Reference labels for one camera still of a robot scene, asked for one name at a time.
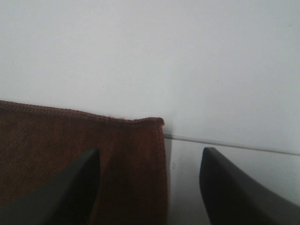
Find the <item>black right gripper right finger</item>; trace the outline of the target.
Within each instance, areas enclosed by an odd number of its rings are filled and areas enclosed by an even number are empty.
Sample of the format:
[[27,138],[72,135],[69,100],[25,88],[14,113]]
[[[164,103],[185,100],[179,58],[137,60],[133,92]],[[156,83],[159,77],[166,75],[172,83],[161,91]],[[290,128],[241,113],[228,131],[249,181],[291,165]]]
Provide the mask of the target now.
[[300,208],[252,179],[217,149],[202,152],[199,186],[212,225],[298,225]]

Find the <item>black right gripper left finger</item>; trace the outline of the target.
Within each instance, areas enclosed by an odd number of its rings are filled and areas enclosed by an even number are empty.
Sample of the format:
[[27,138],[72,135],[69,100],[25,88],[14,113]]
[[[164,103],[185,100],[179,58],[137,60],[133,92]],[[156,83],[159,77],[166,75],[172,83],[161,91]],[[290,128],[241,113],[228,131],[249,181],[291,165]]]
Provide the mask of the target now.
[[98,149],[81,154],[35,191],[0,210],[2,225],[87,225],[100,185]]

